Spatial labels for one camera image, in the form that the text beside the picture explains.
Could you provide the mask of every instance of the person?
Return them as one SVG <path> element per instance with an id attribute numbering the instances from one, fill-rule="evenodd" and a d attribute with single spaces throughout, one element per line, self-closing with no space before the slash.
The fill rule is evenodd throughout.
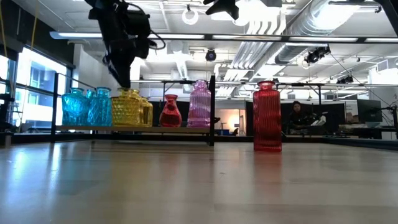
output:
<path id="1" fill-rule="evenodd" d="M 290 124 L 293 128 L 302 128 L 304 123 L 302 119 L 304 118 L 302 110 L 301 110 L 301 103 L 298 101 L 293 102 L 293 111 L 289 116 Z"/>

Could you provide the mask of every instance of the red vase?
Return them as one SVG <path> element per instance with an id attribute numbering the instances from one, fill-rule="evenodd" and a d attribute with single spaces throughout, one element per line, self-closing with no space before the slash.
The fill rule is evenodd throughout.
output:
<path id="1" fill-rule="evenodd" d="M 160 125 L 162 127 L 180 127 L 182 118 L 180 111 L 177 108 L 177 95 L 165 95 L 166 105 L 164 105 L 162 114 L 160 115 Z"/>
<path id="2" fill-rule="evenodd" d="M 282 151 L 280 96 L 272 81 L 259 82 L 260 90 L 253 95 L 254 150 Z"/>

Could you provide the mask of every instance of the glass jar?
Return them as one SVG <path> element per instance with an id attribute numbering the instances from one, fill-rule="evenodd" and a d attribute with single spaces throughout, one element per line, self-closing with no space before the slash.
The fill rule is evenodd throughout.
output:
<path id="1" fill-rule="evenodd" d="M 279 91 L 272 81 L 259 82 L 260 90 L 253 94 L 254 150 L 280 152 L 282 150 L 282 118 Z"/>
<path id="2" fill-rule="evenodd" d="M 120 96 L 112 97 L 112 116 L 115 126 L 138 126 L 140 123 L 140 100 L 127 88 L 119 88 Z"/>
<path id="3" fill-rule="evenodd" d="M 96 109 L 96 98 L 97 92 L 95 90 L 87 90 L 86 97 L 88 99 L 88 115 L 87 115 L 87 125 L 95 125 L 98 119 L 98 113 Z"/>
<path id="4" fill-rule="evenodd" d="M 162 127 L 180 127 L 182 118 L 177 108 L 177 95 L 165 95 L 166 105 L 164 105 L 159 121 Z"/>
<path id="5" fill-rule="evenodd" d="M 146 98 L 142 98 L 142 119 L 141 123 L 145 127 L 152 127 L 154 106 Z"/>
<path id="6" fill-rule="evenodd" d="M 88 112 L 89 125 L 93 126 L 111 126 L 112 125 L 112 108 L 109 95 L 110 88 L 98 87 L 96 97 L 90 103 Z"/>
<path id="7" fill-rule="evenodd" d="M 71 88 L 71 93 L 62 95 L 62 124 L 84 126 L 87 124 L 88 98 L 83 96 L 84 89 Z"/>
<path id="8" fill-rule="evenodd" d="M 190 95 L 188 127 L 210 127 L 211 92 L 207 89 L 206 81 L 197 80 Z"/>
<path id="9" fill-rule="evenodd" d="M 133 126 L 144 126 L 142 123 L 142 97 L 139 96 L 139 90 L 130 90 L 129 96 L 132 99 L 136 111 L 134 113 Z"/>

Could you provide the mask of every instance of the blue vase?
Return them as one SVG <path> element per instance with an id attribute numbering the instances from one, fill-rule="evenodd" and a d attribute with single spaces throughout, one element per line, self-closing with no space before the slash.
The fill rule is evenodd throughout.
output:
<path id="1" fill-rule="evenodd" d="M 87 90 L 86 97 L 88 99 L 88 114 L 87 114 L 87 125 L 96 125 L 96 122 L 98 120 L 98 114 L 95 113 L 92 108 L 95 108 L 93 106 L 95 104 L 95 98 L 97 96 L 97 92 L 95 90 Z"/>
<path id="2" fill-rule="evenodd" d="M 97 88 L 97 96 L 93 98 L 90 104 L 90 115 L 94 118 L 90 125 L 93 126 L 111 126 L 112 125 L 112 105 L 109 95 L 111 89 L 106 87 Z"/>
<path id="3" fill-rule="evenodd" d="M 62 124 L 83 126 L 87 124 L 88 98 L 82 88 L 71 88 L 71 93 L 62 95 Z"/>

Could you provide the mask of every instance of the yellow vase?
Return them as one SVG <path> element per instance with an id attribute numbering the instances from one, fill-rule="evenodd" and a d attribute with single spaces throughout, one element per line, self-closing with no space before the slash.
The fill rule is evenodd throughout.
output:
<path id="1" fill-rule="evenodd" d="M 141 99 L 127 88 L 119 88 L 120 96 L 112 97 L 112 116 L 114 126 L 140 126 Z"/>
<path id="2" fill-rule="evenodd" d="M 145 127 L 152 127 L 154 106 L 146 98 L 142 98 L 142 123 Z"/>

